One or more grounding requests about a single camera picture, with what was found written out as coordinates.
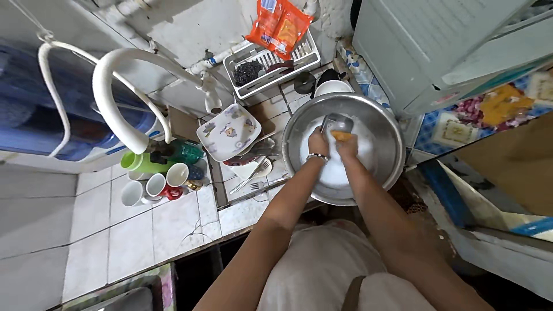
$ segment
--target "person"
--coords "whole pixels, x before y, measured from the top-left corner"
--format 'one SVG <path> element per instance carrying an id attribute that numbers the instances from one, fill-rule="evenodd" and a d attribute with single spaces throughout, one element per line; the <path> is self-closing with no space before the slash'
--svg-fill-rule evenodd
<path id="1" fill-rule="evenodd" d="M 318 127 L 309 137 L 313 155 L 194 310 L 493 310 L 357 159 L 357 137 L 337 150 L 375 248 L 352 222 L 296 227 L 328 156 Z"/>

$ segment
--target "dish rack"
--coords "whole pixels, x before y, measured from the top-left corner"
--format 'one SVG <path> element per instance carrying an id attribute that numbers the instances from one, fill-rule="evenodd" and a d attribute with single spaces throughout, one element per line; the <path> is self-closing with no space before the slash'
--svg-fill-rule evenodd
<path id="1" fill-rule="evenodd" d="M 258 77 L 257 79 L 243 86 L 236 85 L 233 74 L 236 67 L 242 65 L 247 61 L 256 60 L 263 66 L 263 70 L 267 70 L 271 65 L 284 63 L 284 60 L 276 56 L 275 54 L 273 54 L 273 52 L 267 50 L 266 48 L 254 43 L 250 43 L 244 48 L 239 49 L 233 54 L 227 56 L 223 61 L 223 66 L 225 66 L 227 74 L 231 78 L 234 92 L 239 99 L 243 100 L 252 95 L 267 90 L 271 86 L 289 81 L 302 71 L 307 71 L 319 67 L 319 64 L 321 62 L 321 55 L 319 54 L 319 50 L 317 50 L 317 46 L 315 45 L 315 41 L 313 40 L 313 37 L 311 36 L 309 30 L 307 30 L 305 35 L 296 44 L 296 47 L 291 52 L 291 57 L 294 60 L 294 71 L 282 75 L 281 72 L 289 68 L 277 68 L 276 70 L 268 72 L 267 74 Z"/>

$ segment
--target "forearm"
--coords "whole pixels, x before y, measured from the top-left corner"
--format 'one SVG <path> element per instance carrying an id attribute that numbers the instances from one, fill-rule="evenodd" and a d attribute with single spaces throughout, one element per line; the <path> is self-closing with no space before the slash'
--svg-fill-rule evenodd
<path id="1" fill-rule="evenodd" d="M 269 222 L 291 232 L 304 210 L 305 203 L 324 165 L 325 161 L 320 158 L 309 159 L 269 203 L 258 225 Z"/>
<path id="2" fill-rule="evenodd" d="M 256 309 L 271 270 L 288 249 L 294 226 L 324 164 L 322 159 L 310 159 L 286 182 L 195 311 Z"/>
<path id="3" fill-rule="evenodd" d="M 357 158 L 345 159 L 344 166 L 363 220 L 381 253 L 427 247 L 403 209 Z"/>
<path id="4" fill-rule="evenodd" d="M 437 309 L 493 310 L 447 265 L 357 158 L 344 161 L 367 228 L 388 271 L 410 281 Z"/>

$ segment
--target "soap suds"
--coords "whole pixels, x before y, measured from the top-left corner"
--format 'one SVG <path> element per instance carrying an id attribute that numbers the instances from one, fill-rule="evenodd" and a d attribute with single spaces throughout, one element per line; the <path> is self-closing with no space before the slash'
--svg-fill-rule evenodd
<path id="1" fill-rule="evenodd" d="M 358 154 L 357 158 L 361 163 L 374 175 L 376 173 L 377 167 L 377 158 L 374 154 L 374 135 L 369 131 L 369 129 L 361 122 L 357 117 L 351 117 L 353 119 L 353 129 L 352 134 L 356 134 L 358 139 Z M 307 129 L 302 135 L 301 146 L 300 146 L 300 161 L 303 165 L 306 162 L 306 158 L 309 155 L 309 136 L 317 126 L 322 124 L 324 116 L 321 116 L 309 123 Z M 329 188 L 342 189 L 349 188 L 349 182 L 346 175 L 346 169 L 342 164 L 342 159 L 338 154 L 336 149 L 336 139 L 330 134 L 330 129 L 327 128 L 325 133 L 326 139 L 328 141 L 328 147 L 330 150 L 330 160 L 323 167 L 321 175 L 319 176 L 319 183 L 327 186 Z"/>

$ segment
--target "yellow sponge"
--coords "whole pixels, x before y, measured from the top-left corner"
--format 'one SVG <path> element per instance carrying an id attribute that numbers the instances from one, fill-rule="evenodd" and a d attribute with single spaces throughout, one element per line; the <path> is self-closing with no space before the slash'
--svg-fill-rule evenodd
<path id="1" fill-rule="evenodd" d="M 340 142 L 346 142 L 349 140 L 350 137 L 352 137 L 351 133 L 346 133 L 342 131 L 330 131 L 330 133 L 332 134 L 332 136 L 334 136 L 334 138 L 337 141 L 340 141 Z"/>

